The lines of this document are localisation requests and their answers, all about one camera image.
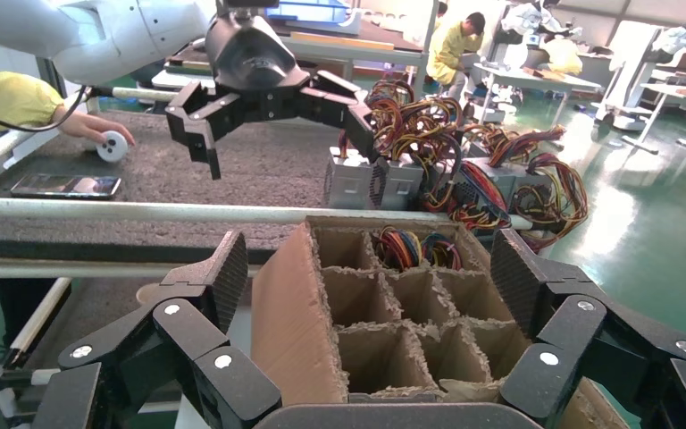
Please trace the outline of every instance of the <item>white round object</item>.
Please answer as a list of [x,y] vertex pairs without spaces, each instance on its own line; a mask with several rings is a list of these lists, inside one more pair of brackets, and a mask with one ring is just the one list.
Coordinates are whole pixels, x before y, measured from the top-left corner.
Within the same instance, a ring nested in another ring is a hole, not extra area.
[[128,153],[128,141],[117,131],[104,133],[106,142],[103,145],[96,143],[96,152],[107,163],[118,163]]

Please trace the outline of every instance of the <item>black cable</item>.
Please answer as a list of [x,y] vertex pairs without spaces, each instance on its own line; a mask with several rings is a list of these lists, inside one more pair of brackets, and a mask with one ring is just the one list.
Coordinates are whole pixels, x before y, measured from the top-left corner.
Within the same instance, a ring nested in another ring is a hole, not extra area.
[[9,122],[4,122],[4,121],[1,121],[1,120],[0,120],[0,126],[5,127],[5,128],[9,128],[9,129],[12,129],[12,130],[26,131],[26,132],[42,132],[42,131],[53,130],[54,128],[56,128],[56,127],[62,125],[62,124],[64,123],[64,121],[70,119],[70,116],[72,116],[72,114],[75,113],[75,110],[78,108],[78,106],[80,105],[80,102],[82,101],[82,96],[83,96],[83,94],[85,93],[85,90],[86,90],[86,86],[85,86],[85,85],[83,85],[82,87],[80,87],[80,90],[79,90],[79,92],[78,92],[78,98],[75,100],[74,103],[72,103],[72,105],[70,106],[70,108],[67,110],[67,113],[64,114],[64,116],[62,117],[62,119],[60,119],[59,121],[54,122],[54,123],[52,123],[52,124],[50,124],[50,125],[46,125],[46,126],[43,126],[43,127],[31,128],[31,127],[21,127],[21,126],[19,126],[19,125],[13,125],[13,124],[10,124]]

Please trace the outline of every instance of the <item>metal casing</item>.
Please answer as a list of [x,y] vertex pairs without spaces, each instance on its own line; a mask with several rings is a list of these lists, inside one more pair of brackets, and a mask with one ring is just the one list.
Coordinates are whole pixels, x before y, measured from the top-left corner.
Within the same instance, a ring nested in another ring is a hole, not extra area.
[[423,173],[422,167],[409,156],[401,156],[397,161],[378,158],[372,171],[367,208],[407,210],[419,192]]
[[354,149],[340,157],[340,149],[330,148],[324,177],[324,205],[328,208],[364,210],[370,203],[372,164]]
[[501,191],[507,206],[512,205],[516,191],[522,186],[551,186],[551,179],[545,175],[530,175],[524,165],[505,163],[498,168],[488,165],[489,158],[469,158],[472,164],[488,174]]

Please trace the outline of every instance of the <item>yellow jacket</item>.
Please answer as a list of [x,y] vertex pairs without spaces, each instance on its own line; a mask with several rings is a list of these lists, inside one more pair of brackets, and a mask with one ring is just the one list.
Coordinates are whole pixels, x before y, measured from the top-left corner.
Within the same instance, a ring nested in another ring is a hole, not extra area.
[[453,25],[443,23],[430,42],[427,74],[442,85],[450,85],[454,80],[456,67],[461,63],[464,51],[476,52],[482,46],[483,35],[464,36],[461,24],[461,21]]
[[51,122],[54,110],[62,103],[62,96],[48,83],[24,74],[0,71],[0,120],[14,125],[45,125]]
[[578,75],[582,73],[582,60],[580,50],[572,40],[565,38],[555,38],[550,42],[541,46],[541,48],[548,52],[550,57],[550,67],[552,72],[567,73]]

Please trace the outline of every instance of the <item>cardboard divider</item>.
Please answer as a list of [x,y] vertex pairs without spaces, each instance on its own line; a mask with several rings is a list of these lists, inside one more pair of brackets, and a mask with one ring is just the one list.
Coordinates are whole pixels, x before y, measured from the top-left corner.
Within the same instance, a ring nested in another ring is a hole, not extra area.
[[366,232],[350,228],[314,228],[315,250],[320,266],[342,266],[368,270],[377,266],[372,239]]
[[[489,265],[489,255],[482,244],[463,227],[452,222],[414,222],[414,221],[388,221],[379,219],[355,219],[355,218],[334,218],[334,217],[315,217],[306,218],[314,228],[316,235],[318,230],[343,230],[343,231],[364,231],[365,234],[377,233],[386,226],[392,226],[407,231],[414,232],[417,237],[423,239],[432,232],[438,232],[456,244],[456,249],[462,258],[462,267],[468,271],[483,271]],[[374,263],[379,266],[380,261],[374,256]]]
[[514,322],[493,322],[468,319],[480,351],[488,357],[493,380],[501,380],[511,373],[530,345]]
[[398,302],[382,273],[362,273],[336,266],[322,269],[332,324],[384,324],[398,320]]
[[514,320],[489,275],[483,272],[457,272],[435,269],[440,284],[451,296],[461,315],[480,320]]
[[459,316],[448,293],[437,278],[425,269],[413,269],[386,280],[401,306],[401,318],[416,324],[443,325]]
[[416,335],[399,324],[359,324],[338,330],[348,393],[374,394],[398,388],[436,391]]
[[489,383],[490,369],[487,359],[479,353],[471,331],[457,321],[443,326],[439,336],[419,335],[432,379],[470,383]]

